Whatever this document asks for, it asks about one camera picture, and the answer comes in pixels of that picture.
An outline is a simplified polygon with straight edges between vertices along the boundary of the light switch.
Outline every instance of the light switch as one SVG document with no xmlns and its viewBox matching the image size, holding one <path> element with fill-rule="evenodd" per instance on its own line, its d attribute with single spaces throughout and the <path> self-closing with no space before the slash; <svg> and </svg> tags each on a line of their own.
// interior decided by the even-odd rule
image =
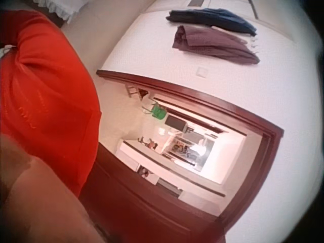
<svg viewBox="0 0 324 243">
<path fill-rule="evenodd" d="M 197 69 L 196 75 L 199 76 L 199 77 L 204 77 L 204 78 L 206 78 L 207 75 L 208 75 L 208 69 L 203 68 L 203 67 L 199 67 L 199 68 Z"/>
</svg>

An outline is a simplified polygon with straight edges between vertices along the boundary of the red shirt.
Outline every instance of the red shirt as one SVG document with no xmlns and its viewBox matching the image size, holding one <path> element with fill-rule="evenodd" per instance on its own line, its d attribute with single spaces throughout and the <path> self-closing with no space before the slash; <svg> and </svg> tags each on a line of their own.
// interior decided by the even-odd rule
<svg viewBox="0 0 324 243">
<path fill-rule="evenodd" d="M 60 29 L 41 14 L 2 12 L 0 32 L 0 43 L 17 46 L 0 60 L 1 133 L 46 162 L 78 195 L 98 148 L 101 112 L 93 81 Z"/>
</svg>

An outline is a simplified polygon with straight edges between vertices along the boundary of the green object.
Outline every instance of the green object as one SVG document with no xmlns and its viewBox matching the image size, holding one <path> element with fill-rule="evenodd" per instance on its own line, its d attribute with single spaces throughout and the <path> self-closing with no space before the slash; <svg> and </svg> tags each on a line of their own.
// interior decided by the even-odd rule
<svg viewBox="0 0 324 243">
<path fill-rule="evenodd" d="M 158 104 L 155 104 L 152 108 L 152 116 L 162 120 L 167 115 L 167 111 L 163 108 L 161 108 Z"/>
</svg>

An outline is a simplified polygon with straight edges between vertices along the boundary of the wooden door frame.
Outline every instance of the wooden door frame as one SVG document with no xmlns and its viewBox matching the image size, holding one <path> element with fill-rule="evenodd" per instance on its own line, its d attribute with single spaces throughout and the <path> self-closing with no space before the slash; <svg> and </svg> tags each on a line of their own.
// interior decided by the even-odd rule
<svg viewBox="0 0 324 243">
<path fill-rule="evenodd" d="M 110 81 L 132 84 L 148 91 L 181 99 L 190 103 L 195 110 L 204 108 L 210 112 L 220 112 L 235 118 L 242 126 L 262 136 L 257 155 L 242 186 L 219 216 L 225 232 L 227 232 L 243 215 L 260 191 L 271 169 L 281 137 L 284 135 L 283 129 L 236 105 L 187 87 L 149 77 L 108 70 L 97 70 L 97 75 Z"/>
</svg>

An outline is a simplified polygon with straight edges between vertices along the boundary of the folded clothing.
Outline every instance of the folded clothing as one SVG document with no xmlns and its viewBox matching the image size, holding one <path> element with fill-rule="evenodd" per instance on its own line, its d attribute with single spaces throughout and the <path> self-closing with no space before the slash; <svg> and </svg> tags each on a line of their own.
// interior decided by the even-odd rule
<svg viewBox="0 0 324 243">
<path fill-rule="evenodd" d="M 181 25 L 172 47 L 239 64 L 259 63 L 260 59 L 246 47 L 246 43 L 245 40 L 216 29 Z"/>
<path fill-rule="evenodd" d="M 245 19 L 225 9 L 171 10 L 166 17 L 172 22 L 204 24 L 222 29 L 256 35 L 256 28 Z"/>
</svg>

